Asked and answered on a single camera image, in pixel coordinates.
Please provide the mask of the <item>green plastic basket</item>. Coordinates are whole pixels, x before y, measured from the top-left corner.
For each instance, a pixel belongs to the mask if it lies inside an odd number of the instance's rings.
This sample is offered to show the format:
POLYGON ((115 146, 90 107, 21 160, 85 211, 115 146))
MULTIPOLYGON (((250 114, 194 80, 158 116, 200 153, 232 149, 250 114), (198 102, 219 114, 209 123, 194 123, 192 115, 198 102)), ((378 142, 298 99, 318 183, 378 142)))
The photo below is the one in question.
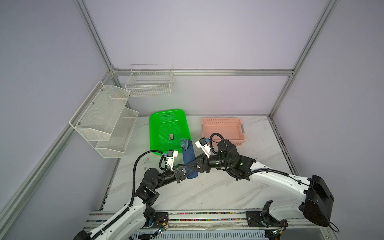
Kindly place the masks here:
POLYGON ((149 118, 149 130, 151 150, 181 152, 180 138, 191 138, 186 114, 180 109, 152 114, 149 118), (175 137, 173 141, 170 141, 171 134, 175 137))

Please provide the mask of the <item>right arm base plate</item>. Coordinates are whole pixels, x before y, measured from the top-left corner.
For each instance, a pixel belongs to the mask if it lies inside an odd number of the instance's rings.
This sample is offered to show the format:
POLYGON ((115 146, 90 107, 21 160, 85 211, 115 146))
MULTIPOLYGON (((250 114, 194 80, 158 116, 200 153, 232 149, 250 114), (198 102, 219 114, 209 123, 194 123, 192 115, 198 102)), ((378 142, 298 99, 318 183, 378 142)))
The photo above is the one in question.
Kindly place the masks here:
POLYGON ((263 211, 246 211, 246 219, 248 226, 251 227, 282 227, 288 226, 287 220, 277 220, 270 213, 263 211))

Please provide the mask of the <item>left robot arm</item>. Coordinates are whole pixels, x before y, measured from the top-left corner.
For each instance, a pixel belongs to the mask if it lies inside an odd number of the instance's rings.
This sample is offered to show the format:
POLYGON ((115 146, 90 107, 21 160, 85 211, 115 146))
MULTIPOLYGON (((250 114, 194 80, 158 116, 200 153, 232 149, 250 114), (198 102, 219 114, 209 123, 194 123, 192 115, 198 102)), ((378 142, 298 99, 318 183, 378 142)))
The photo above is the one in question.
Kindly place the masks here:
POLYGON ((86 232, 80 231, 75 240, 126 240, 134 232, 141 229, 152 219, 155 210, 152 205, 159 197, 156 189, 173 182, 180 183, 185 180, 194 170, 186 170, 185 166, 166 170, 160 173, 156 168, 146 170, 144 178, 138 189, 133 193, 131 201, 121 210, 115 213, 106 222, 97 228, 86 232))

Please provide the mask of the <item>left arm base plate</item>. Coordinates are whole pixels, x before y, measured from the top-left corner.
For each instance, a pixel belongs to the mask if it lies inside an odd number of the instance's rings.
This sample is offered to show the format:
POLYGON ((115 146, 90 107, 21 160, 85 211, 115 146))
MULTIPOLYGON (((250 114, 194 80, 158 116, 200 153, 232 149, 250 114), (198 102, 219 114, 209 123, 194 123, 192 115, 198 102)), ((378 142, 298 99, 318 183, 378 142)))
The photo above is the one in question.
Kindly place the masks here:
POLYGON ((165 226, 169 221, 169 213, 156 212, 150 217, 146 218, 144 229, 160 229, 165 226))

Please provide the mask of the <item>blue plastic fork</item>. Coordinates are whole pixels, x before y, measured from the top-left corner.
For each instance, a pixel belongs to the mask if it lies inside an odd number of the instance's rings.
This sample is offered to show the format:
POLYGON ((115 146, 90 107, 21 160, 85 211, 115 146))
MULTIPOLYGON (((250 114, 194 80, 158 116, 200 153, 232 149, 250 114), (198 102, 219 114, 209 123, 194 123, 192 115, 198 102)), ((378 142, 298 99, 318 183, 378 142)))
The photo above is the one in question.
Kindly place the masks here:
POLYGON ((180 138, 180 145, 182 149, 185 149, 186 147, 186 139, 185 138, 180 138))

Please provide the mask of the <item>dark blue paper napkin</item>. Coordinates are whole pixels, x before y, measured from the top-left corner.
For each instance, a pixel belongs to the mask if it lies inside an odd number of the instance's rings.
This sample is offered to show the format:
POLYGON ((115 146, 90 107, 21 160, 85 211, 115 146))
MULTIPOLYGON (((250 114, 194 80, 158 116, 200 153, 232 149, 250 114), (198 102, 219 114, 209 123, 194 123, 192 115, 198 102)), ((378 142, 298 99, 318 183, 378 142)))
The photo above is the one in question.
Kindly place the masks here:
MULTIPOLYGON (((183 153, 184 165, 187 165, 188 163, 193 162, 196 159, 193 143, 192 143, 191 140, 190 140, 190 146, 189 146, 188 150, 184 151, 182 149, 182 153, 183 153)), ((194 178, 197 178, 197 177, 198 177, 198 172, 194 171, 194 176, 193 177, 188 177, 188 179, 194 179, 194 178)))

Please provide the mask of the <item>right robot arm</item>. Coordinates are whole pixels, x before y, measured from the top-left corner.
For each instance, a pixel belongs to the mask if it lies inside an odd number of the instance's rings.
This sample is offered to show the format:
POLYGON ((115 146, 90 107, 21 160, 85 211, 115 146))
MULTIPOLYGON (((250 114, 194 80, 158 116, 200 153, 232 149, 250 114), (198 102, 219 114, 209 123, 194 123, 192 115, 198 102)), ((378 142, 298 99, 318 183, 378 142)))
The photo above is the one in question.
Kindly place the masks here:
POLYGON ((222 169, 236 180, 260 182, 293 197, 286 203, 272 200, 265 203, 261 213, 265 226, 270 226, 273 220, 301 218, 321 227, 331 226, 334 196, 320 176, 307 178, 270 168, 240 155, 236 146, 228 140, 220 141, 215 152, 206 140, 197 141, 196 145, 203 150, 203 154, 188 163, 188 168, 200 173, 222 169))

